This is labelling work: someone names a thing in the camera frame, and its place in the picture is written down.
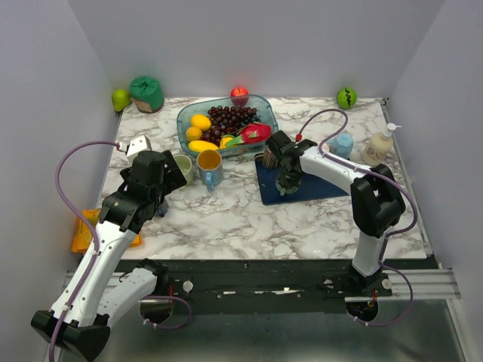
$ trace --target floor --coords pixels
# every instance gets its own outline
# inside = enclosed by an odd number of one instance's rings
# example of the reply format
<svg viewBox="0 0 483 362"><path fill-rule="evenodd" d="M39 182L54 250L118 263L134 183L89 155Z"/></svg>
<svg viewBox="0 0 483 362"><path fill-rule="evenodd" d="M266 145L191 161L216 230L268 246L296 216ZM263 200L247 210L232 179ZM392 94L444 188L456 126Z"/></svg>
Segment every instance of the floor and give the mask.
<svg viewBox="0 0 483 362"><path fill-rule="evenodd" d="M381 303L376 321L404 310ZM415 302L401 323L358 325L344 314L204 315L182 330L142 325L139 306L112 331L96 362L464 362L445 301ZM62 362L81 359L65 353Z"/></svg>

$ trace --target navy blue tray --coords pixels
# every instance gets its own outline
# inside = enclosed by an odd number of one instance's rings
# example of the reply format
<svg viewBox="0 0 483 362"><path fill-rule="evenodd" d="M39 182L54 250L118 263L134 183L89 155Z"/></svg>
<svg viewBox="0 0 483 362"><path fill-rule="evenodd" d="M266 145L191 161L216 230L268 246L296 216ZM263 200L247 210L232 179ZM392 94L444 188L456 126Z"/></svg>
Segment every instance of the navy blue tray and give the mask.
<svg viewBox="0 0 483 362"><path fill-rule="evenodd" d="M313 175L303 175L300 188L293 194L280 196L280 191L275 187L275 178L278 168L268 169L262 165L262 158L255 155L257 168L258 186L264 205L285 204L288 202L310 201L324 198L339 198L347 194L332 183Z"/></svg>

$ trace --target green cloth bag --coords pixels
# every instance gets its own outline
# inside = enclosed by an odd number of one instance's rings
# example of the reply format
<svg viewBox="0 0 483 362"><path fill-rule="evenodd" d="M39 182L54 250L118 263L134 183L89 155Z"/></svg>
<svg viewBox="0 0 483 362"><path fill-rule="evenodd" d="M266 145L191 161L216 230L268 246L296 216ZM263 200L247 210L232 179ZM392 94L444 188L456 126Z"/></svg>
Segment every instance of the green cloth bag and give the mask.
<svg viewBox="0 0 483 362"><path fill-rule="evenodd" d="M129 93L140 112L157 112L165 102L161 85L154 78L138 77L134 79L129 85Z"/></svg>

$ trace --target pump bottle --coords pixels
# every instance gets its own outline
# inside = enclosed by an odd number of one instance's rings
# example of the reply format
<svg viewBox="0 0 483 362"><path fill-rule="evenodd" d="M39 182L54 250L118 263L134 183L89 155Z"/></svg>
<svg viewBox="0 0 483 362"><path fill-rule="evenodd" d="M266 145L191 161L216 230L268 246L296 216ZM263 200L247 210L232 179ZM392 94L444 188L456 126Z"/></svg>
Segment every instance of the pump bottle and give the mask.
<svg viewBox="0 0 483 362"><path fill-rule="evenodd" d="M392 132L401 126L388 123L384 132L375 133L362 153L362 160L369 166L377 166L382 163L384 158L392 148Z"/></svg>

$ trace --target green pear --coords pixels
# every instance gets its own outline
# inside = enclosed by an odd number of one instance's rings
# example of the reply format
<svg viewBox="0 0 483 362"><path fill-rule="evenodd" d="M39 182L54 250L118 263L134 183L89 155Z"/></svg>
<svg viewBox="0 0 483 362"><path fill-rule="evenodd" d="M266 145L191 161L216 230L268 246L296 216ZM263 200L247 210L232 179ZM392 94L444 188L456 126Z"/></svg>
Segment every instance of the green pear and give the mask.
<svg viewBox="0 0 483 362"><path fill-rule="evenodd" d="M114 103L114 110L120 112L131 103L131 96L125 89L116 89L112 92L112 103Z"/></svg>

